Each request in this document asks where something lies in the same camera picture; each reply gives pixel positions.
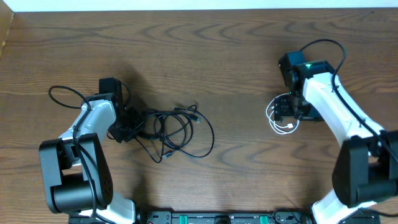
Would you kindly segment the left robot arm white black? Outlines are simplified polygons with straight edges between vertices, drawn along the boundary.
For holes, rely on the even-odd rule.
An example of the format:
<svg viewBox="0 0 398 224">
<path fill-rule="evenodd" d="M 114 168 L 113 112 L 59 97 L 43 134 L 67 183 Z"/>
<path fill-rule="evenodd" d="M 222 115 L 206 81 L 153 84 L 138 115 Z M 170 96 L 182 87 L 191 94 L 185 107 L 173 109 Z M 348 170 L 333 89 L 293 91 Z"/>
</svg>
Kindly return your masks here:
<svg viewBox="0 0 398 224">
<path fill-rule="evenodd" d="M 144 118 L 123 101 L 125 85 L 99 80 L 99 92 L 82 98 L 74 123 L 39 147 L 45 199 L 69 223 L 136 223 L 132 200 L 116 193 L 101 146 L 105 137 L 128 142 L 144 129 Z"/>
</svg>

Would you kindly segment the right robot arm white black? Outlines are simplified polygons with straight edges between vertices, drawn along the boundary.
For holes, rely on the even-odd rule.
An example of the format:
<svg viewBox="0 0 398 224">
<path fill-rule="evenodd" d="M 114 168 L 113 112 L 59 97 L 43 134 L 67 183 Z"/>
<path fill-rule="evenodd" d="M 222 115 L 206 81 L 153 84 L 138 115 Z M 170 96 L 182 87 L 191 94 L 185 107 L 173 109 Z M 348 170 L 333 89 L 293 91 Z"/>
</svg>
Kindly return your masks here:
<svg viewBox="0 0 398 224">
<path fill-rule="evenodd" d="M 270 124 L 281 134 L 285 118 L 324 121 L 340 153 L 333 188 L 311 206 L 312 223 L 365 223 L 379 216 L 370 207 L 397 196 L 397 132 L 386 131 L 350 97 L 326 61 L 308 62 L 302 51 L 279 60 L 287 94 L 277 96 Z"/>
</svg>

